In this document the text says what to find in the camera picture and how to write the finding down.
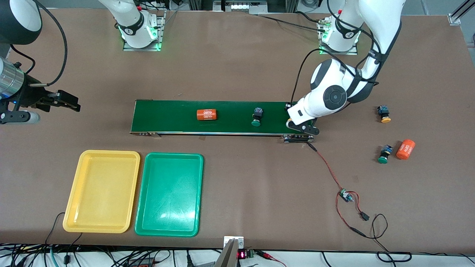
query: black strap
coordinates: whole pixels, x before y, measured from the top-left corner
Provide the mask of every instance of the black strap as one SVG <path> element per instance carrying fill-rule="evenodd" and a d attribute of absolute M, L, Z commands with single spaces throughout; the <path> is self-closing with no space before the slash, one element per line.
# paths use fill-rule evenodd
<path fill-rule="evenodd" d="M 351 38 L 353 38 L 353 36 L 355 36 L 355 34 L 358 33 L 357 29 L 349 30 L 349 29 L 343 27 L 339 20 L 336 21 L 335 25 L 336 25 L 336 29 L 343 35 L 344 39 L 351 39 Z"/>
<path fill-rule="evenodd" d="M 348 96 L 348 98 L 353 94 L 353 92 L 355 91 L 356 87 L 358 86 L 358 84 L 360 83 L 362 79 L 363 79 L 363 76 L 361 76 L 361 70 L 356 69 L 355 78 L 353 78 L 353 81 L 348 87 L 348 90 L 346 90 L 346 95 Z"/>
<path fill-rule="evenodd" d="M 378 63 L 386 61 L 386 59 L 388 59 L 388 56 L 389 56 L 389 55 L 381 54 L 380 52 L 376 52 L 372 48 L 368 52 L 368 55 L 374 58 Z"/>
<path fill-rule="evenodd" d="M 143 19 L 143 14 L 141 12 L 140 13 L 140 18 L 139 20 L 134 23 L 133 25 L 130 25 L 130 26 L 122 26 L 120 24 L 117 24 L 119 25 L 120 29 L 126 34 L 126 35 L 135 35 L 135 33 L 137 32 L 138 29 L 140 29 L 143 25 L 143 22 L 144 22 L 144 19 Z"/>

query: silver metal cylinder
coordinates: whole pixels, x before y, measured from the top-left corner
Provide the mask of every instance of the silver metal cylinder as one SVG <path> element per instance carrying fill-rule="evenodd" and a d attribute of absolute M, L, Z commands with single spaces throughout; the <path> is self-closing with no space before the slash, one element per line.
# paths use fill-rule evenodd
<path fill-rule="evenodd" d="M 0 99 L 8 98 L 20 90 L 25 74 L 0 57 Z"/>

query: teal cable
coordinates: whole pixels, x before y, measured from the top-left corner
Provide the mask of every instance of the teal cable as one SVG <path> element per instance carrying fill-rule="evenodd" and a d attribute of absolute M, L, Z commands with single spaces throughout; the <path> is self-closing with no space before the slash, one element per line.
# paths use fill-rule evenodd
<path fill-rule="evenodd" d="M 55 256 L 53 255 L 53 246 L 49 248 L 49 253 L 51 254 L 51 259 L 53 260 L 53 264 L 55 267 L 59 267 L 58 263 L 56 262 Z"/>

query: gray floor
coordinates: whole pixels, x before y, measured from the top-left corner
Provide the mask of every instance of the gray floor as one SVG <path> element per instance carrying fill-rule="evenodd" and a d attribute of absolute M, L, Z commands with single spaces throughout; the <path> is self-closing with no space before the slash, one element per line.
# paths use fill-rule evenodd
<path fill-rule="evenodd" d="M 406 0 L 403 9 L 404 15 L 446 15 L 454 11 L 463 0 Z M 41 0 L 46 7 L 49 8 L 104 8 L 104 6 L 97 0 Z M 344 3 L 344 0 L 330 0 L 331 8 L 337 10 Z M 323 1 L 321 7 L 312 9 L 304 6 L 301 2 L 298 9 L 303 12 L 312 13 L 328 13 L 326 1 Z M 475 65 L 475 48 L 474 48 L 474 34 L 475 34 L 475 9 L 469 11 L 461 19 L 461 28 L 467 43 L 467 49 L 470 52 L 472 61 Z M 0 45 L 0 56 L 5 56 L 8 51 L 7 45 Z"/>

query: yellow tray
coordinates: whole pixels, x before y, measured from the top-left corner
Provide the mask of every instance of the yellow tray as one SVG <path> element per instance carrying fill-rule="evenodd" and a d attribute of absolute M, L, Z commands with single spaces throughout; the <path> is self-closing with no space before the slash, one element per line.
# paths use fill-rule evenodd
<path fill-rule="evenodd" d="M 86 150 L 79 157 L 63 228 L 68 232 L 123 233 L 130 225 L 140 155 Z"/>

